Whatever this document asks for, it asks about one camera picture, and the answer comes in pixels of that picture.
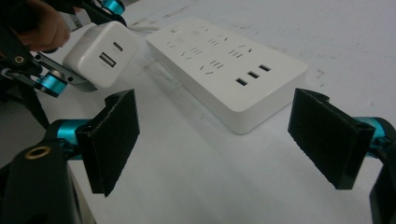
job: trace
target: usb-c port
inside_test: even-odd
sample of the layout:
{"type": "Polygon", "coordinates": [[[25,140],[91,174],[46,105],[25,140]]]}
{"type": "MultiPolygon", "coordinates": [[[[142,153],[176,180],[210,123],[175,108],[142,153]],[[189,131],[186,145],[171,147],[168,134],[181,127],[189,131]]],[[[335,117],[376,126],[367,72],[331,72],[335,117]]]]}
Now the usb-c port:
{"type": "Polygon", "coordinates": [[[116,42],[113,42],[113,46],[114,46],[117,50],[122,51],[122,47],[121,47],[119,44],[117,44],[116,42]]]}
{"type": "Polygon", "coordinates": [[[108,65],[110,65],[110,67],[114,67],[116,65],[116,62],[114,62],[110,57],[107,56],[107,54],[102,53],[99,56],[100,59],[102,59],[105,63],[107,63],[108,65]]]}

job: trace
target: power strip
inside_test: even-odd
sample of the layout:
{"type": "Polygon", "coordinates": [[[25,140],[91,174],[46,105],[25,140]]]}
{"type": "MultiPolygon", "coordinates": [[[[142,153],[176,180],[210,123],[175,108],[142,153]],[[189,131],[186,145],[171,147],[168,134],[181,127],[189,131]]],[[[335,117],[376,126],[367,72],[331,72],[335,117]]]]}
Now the power strip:
{"type": "Polygon", "coordinates": [[[152,56],[238,134],[288,105],[304,85],[304,63],[201,19],[146,40],[152,56]]]}

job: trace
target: white charger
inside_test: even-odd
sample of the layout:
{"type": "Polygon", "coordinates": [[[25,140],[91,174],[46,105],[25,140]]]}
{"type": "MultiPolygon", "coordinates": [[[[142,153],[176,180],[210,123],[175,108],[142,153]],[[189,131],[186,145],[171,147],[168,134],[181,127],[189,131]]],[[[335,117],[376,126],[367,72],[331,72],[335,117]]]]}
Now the white charger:
{"type": "Polygon", "coordinates": [[[136,37],[121,23],[111,21],[88,29],[64,58],[63,65],[93,85],[114,84],[138,49],[136,37]]]}

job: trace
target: power adapter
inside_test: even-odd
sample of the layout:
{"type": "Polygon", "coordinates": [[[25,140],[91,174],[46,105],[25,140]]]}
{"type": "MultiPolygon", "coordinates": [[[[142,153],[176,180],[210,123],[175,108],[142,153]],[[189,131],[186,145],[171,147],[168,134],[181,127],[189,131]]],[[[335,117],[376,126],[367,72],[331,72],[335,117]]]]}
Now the power adapter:
{"type": "Polygon", "coordinates": [[[108,88],[134,57],[136,37],[121,23],[111,21],[88,29],[69,51],[63,65],[87,78],[93,85],[108,88]]]}
{"type": "Polygon", "coordinates": [[[146,37],[152,56],[232,131],[247,133],[291,103],[307,66],[207,21],[146,37]]]}

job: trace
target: brass insert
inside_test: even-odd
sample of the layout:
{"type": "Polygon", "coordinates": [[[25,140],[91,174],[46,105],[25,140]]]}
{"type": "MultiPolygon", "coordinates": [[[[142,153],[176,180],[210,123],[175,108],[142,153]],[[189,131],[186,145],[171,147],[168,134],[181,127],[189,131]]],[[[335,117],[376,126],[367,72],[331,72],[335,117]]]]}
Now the brass insert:
{"type": "Polygon", "coordinates": [[[30,149],[25,154],[25,158],[27,160],[36,160],[45,157],[49,153],[50,153],[50,147],[35,147],[33,149],[30,149]]]}

